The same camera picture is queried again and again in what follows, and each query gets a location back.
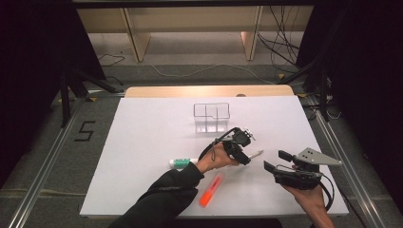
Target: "glue stick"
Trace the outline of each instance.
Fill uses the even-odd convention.
[[[199,199],[199,204],[202,207],[206,207],[208,202],[213,198],[214,193],[216,193],[217,189],[220,187],[220,184],[224,178],[224,174],[222,172],[218,172],[214,179],[210,182],[207,189]]]
[[[169,160],[169,166],[175,169],[183,169],[185,168],[190,162],[196,163],[198,159],[176,159],[176,160]]]

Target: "black tape marking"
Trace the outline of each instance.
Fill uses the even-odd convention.
[[[87,137],[86,139],[76,139],[76,140],[74,140],[75,142],[88,142],[88,141],[91,140],[91,136],[92,136],[92,134],[94,133],[94,131],[93,131],[93,130],[83,130],[83,129],[84,129],[84,126],[85,126],[86,124],[95,124],[95,122],[94,122],[94,121],[86,121],[86,122],[83,122],[83,124],[81,124],[81,128],[80,128],[79,133],[87,133],[87,134],[88,134],[88,137]]]

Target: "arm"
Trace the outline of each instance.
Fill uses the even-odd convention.
[[[145,194],[145,197],[141,197],[124,215],[114,220],[109,228],[163,226],[190,205],[198,194],[194,187],[204,178],[205,172],[226,165],[238,165],[238,162],[230,159],[219,143],[196,164],[189,163],[181,172],[176,169],[167,171],[149,188],[187,187],[185,190]]]
[[[296,202],[302,207],[316,228],[335,227],[327,214],[320,185],[313,190],[298,190],[285,185],[282,187],[294,195]]]

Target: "orange marker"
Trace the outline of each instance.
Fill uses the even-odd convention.
[[[222,172],[218,172],[216,177],[214,177],[214,179],[210,182],[210,185],[208,185],[208,188],[204,191],[204,194],[199,200],[199,204],[202,207],[206,207],[211,198],[213,198],[214,193],[219,188],[223,178],[224,174]]]

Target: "dark fabric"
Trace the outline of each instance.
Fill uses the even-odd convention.
[[[204,175],[192,162],[181,172],[173,169],[164,173],[149,189],[173,186],[197,186]],[[158,192],[144,197],[124,215],[114,220],[109,228],[165,227],[190,205],[198,194],[196,188],[184,191]]]

